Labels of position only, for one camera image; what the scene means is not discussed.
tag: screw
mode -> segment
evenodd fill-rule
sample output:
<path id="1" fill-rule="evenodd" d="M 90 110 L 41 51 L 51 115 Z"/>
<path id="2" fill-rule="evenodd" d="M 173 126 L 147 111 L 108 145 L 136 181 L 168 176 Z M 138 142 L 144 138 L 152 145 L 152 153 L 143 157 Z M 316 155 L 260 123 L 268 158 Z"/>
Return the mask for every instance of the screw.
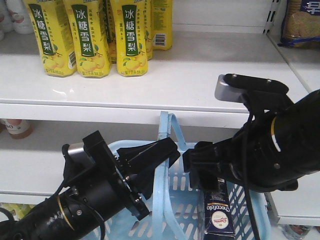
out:
<path id="1" fill-rule="evenodd" d="M 280 164 L 279 163 L 275 163 L 274 165 L 273 165 L 273 167 L 275 168 L 275 169 L 280 169 Z"/>
<path id="2" fill-rule="evenodd" d="M 79 195 L 79 190 L 76 187 L 72 187 L 72 193 L 76 196 Z"/>

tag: light blue basket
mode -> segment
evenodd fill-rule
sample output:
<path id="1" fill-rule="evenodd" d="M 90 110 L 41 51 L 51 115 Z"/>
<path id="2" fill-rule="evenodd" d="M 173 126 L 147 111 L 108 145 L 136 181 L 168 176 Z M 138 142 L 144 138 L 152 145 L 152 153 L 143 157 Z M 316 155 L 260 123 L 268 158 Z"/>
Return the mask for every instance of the light blue basket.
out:
<path id="1" fill-rule="evenodd" d="M 158 139 L 169 137 L 171 128 L 178 139 L 181 155 L 195 143 L 187 143 L 178 121 L 173 114 L 161 112 Z M 121 140 L 109 144 L 113 154 L 117 149 L 149 144 L 144 140 Z M 153 195 L 145 200 L 151 210 L 149 216 L 141 221 L 124 209 L 105 222 L 105 240 L 197 240 L 198 192 L 191 189 L 189 176 L 184 173 L 183 160 L 180 157 L 168 169 L 168 161 L 155 170 Z M 245 193 L 241 186 L 228 182 L 230 209 L 233 217 L 236 240 L 254 240 L 253 231 L 246 206 Z M 264 195 L 251 191 L 251 201 L 261 240 L 271 239 L 271 225 L 267 215 Z M 82 240 L 97 240 L 100 229 L 97 228 Z"/>

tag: white shelf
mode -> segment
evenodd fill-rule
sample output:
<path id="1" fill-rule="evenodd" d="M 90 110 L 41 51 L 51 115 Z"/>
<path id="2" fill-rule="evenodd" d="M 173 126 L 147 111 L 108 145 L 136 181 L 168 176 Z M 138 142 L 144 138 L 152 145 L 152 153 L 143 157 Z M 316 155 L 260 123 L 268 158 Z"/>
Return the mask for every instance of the white shelf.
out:
<path id="1" fill-rule="evenodd" d="M 296 191 L 271 192 L 271 204 L 279 224 L 320 226 L 320 172 L 298 179 Z"/>
<path id="2" fill-rule="evenodd" d="M 0 54 L 0 117 L 8 119 L 158 124 L 166 110 L 184 126 L 240 128 L 246 108 L 215 99 L 220 74 L 281 81 L 294 102 L 307 94 L 262 34 L 177 31 L 141 77 L 120 76 L 115 65 L 101 79 L 47 76 L 33 34 L 7 34 Z"/>
<path id="3" fill-rule="evenodd" d="M 270 35 L 270 39 L 305 89 L 309 93 L 320 89 L 320 49 L 280 47 L 279 35 Z"/>
<path id="4" fill-rule="evenodd" d="M 62 146 L 79 143 L 97 130 L 107 144 L 156 141 L 158 137 L 158 125 L 66 121 L 31 121 L 31 125 L 33 132 L 24 139 L 14 140 L 7 131 L 0 133 L 0 202 L 38 204 L 51 196 L 63 180 Z M 191 143 L 222 141 L 237 131 L 194 126 L 183 126 L 182 130 Z"/>

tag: cracker package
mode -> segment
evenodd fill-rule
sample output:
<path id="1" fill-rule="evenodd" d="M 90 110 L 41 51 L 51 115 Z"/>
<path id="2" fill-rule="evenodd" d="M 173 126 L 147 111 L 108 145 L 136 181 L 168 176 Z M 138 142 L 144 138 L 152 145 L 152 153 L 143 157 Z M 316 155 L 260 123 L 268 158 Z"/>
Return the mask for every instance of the cracker package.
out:
<path id="1" fill-rule="evenodd" d="M 281 42 L 285 47 L 320 48 L 320 0 L 287 0 Z"/>

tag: bottle label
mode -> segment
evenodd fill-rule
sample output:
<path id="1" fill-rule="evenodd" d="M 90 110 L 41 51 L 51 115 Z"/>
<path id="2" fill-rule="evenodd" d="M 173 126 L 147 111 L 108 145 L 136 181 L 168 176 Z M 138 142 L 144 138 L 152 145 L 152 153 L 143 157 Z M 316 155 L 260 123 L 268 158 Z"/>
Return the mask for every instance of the bottle label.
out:
<path id="1" fill-rule="evenodd" d="M 30 128 L 30 124 L 27 120 L 2 119 L 2 123 L 11 135 L 22 134 Z"/>

